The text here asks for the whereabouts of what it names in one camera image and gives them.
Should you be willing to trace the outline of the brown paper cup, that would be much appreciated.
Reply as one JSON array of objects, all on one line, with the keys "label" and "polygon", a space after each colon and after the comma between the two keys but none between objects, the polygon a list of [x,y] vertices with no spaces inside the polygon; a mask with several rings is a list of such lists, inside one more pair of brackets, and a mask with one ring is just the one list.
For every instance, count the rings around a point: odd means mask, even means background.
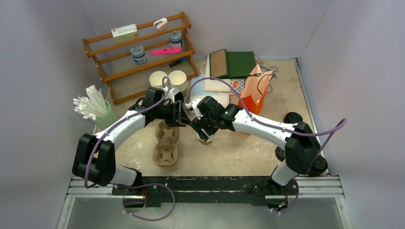
[{"label": "brown paper cup", "polygon": [[211,143],[213,142],[214,137],[215,137],[215,135],[210,135],[206,141],[204,141],[203,139],[201,139],[201,138],[199,137],[199,141],[200,141],[200,143],[203,144],[203,145],[209,145],[209,144],[211,144]]}]

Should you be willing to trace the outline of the orange paper bag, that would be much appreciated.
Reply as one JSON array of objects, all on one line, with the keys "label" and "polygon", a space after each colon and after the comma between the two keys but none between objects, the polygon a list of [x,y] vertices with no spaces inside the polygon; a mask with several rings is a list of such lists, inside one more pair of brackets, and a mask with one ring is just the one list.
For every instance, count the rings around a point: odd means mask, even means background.
[{"label": "orange paper bag", "polygon": [[257,64],[245,79],[245,86],[240,96],[250,113],[259,115],[268,88],[270,87],[270,91],[272,91],[269,82],[273,76],[272,70],[262,72],[261,67]]}]

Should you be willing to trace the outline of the white cup lid picked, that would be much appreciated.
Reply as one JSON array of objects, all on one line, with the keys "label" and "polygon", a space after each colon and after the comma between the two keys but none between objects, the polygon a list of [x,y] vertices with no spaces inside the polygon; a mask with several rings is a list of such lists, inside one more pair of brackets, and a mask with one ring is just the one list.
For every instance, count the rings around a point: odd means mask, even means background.
[{"label": "white cup lid picked", "polygon": [[207,135],[205,133],[197,133],[197,136],[206,141],[210,135]]}]

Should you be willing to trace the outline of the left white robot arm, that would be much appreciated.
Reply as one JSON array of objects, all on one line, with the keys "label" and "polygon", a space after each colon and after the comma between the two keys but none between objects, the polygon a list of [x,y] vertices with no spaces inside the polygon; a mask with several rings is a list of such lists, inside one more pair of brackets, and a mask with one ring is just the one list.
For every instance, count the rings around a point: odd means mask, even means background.
[{"label": "left white robot arm", "polygon": [[166,125],[184,127],[190,123],[183,109],[184,96],[176,88],[149,87],[146,94],[111,126],[95,134],[79,138],[72,173],[85,180],[85,188],[95,185],[124,186],[130,195],[142,190],[142,173],[116,165],[116,150],[134,133],[155,119]]}]

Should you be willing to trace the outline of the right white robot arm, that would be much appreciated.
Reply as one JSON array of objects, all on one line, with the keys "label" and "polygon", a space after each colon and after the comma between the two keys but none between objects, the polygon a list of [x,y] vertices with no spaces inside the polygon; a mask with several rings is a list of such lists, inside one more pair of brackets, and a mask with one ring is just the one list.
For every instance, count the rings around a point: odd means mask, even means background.
[{"label": "right white robot arm", "polygon": [[211,96],[188,102],[186,108],[196,115],[190,126],[201,141],[213,141],[216,132],[223,129],[257,136],[284,150],[284,160],[268,181],[268,188],[274,194],[284,191],[297,175],[308,175],[319,155],[320,144],[305,122],[276,122],[235,104],[223,107]]}]

